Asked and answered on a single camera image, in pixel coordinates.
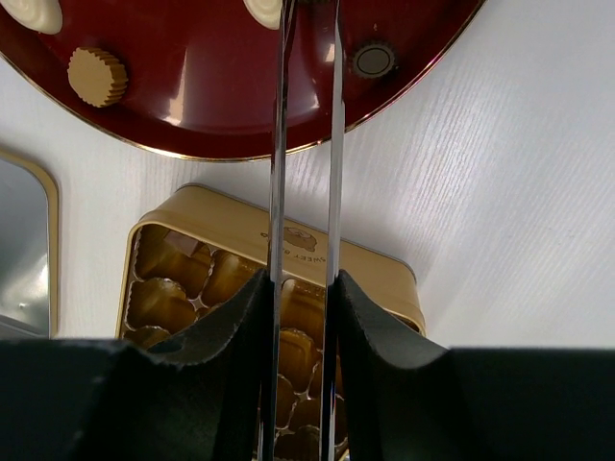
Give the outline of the white oval chocolate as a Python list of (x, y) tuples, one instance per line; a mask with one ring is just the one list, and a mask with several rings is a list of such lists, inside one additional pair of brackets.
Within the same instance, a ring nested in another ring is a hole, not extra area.
[(62, 8), (58, 0), (1, 0), (1, 6), (29, 30), (55, 35), (62, 29)]
[(280, 28), (282, 0), (244, 0), (243, 3), (258, 24), (269, 30)]

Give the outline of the dark round fluted chocolate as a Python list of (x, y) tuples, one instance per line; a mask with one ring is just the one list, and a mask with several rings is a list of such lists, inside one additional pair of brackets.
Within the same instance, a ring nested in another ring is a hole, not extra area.
[(375, 80), (390, 73), (397, 65), (398, 55), (392, 43), (367, 40), (353, 48), (350, 72), (361, 79)]

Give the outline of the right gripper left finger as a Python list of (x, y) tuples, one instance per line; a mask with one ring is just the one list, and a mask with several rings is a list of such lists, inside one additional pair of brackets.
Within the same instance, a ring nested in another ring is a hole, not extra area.
[(151, 349), (120, 340), (5, 340), (5, 460), (248, 460), (269, 280)]

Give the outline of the silver square box lid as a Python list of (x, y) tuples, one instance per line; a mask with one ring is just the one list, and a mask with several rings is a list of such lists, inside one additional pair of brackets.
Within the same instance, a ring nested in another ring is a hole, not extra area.
[(39, 165), (1, 151), (1, 336), (52, 338), (59, 324), (59, 191)]

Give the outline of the tan round fluted chocolate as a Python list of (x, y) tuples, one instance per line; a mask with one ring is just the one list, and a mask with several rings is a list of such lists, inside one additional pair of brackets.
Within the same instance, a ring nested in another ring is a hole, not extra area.
[(77, 96), (96, 108), (120, 101), (129, 82), (124, 64), (113, 54), (95, 47), (79, 47), (73, 51), (67, 77)]

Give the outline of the metal tongs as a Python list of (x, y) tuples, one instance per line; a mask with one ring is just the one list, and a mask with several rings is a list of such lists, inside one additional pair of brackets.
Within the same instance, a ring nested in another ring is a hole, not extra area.
[[(323, 359), (321, 368), (320, 434), (318, 456), (333, 460), (336, 417), (336, 348), (337, 332), (334, 320), (335, 285), (339, 275), (341, 247), (341, 202), (343, 146), (346, 128), (344, 102), (344, 60), (342, 43), (343, 14), (340, 3), (333, 3), (333, 61), (332, 61), (332, 113), (331, 152), (329, 176), (328, 254), (326, 273), (326, 305), (324, 309)], [(283, 289), (283, 227), (285, 200), (285, 162), (287, 138), (288, 63), (295, 37), (296, 3), (283, 1), (280, 15), (278, 73), (274, 110), (274, 155), (271, 158), (270, 204), (267, 274), (268, 298), (272, 314), (269, 322), (270, 355), (266, 378), (262, 383), (258, 459), (272, 460), (275, 450), (275, 429), (278, 395), (281, 308)]]

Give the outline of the gold chocolate box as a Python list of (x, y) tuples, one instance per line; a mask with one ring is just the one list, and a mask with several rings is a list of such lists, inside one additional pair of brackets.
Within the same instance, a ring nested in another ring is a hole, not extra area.
[[(268, 213), (201, 185), (131, 229), (116, 334), (149, 348), (221, 306), (266, 264)], [(328, 237), (286, 220), (275, 456), (318, 456)]]

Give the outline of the round red plate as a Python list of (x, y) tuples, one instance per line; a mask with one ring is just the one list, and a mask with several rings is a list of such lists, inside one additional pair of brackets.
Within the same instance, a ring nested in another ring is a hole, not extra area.
[[(279, 34), (241, 1), (59, 1), (55, 35), (27, 29), (1, 10), (1, 55), (24, 79), (93, 128), (179, 158), (268, 158), (274, 149)], [(333, 3), (297, 3), (288, 64), (287, 149), (331, 136)], [(480, 10), (478, 1), (339, 1), (346, 126), (353, 129), (414, 87)], [(398, 60), (382, 78), (350, 72), (353, 48), (393, 44)], [(82, 101), (67, 68), (73, 51), (117, 57), (128, 87), (103, 109)]]

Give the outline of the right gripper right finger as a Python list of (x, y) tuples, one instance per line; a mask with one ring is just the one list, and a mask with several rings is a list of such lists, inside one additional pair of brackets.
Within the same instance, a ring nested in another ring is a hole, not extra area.
[(355, 460), (610, 460), (614, 353), (445, 348), (336, 285)]

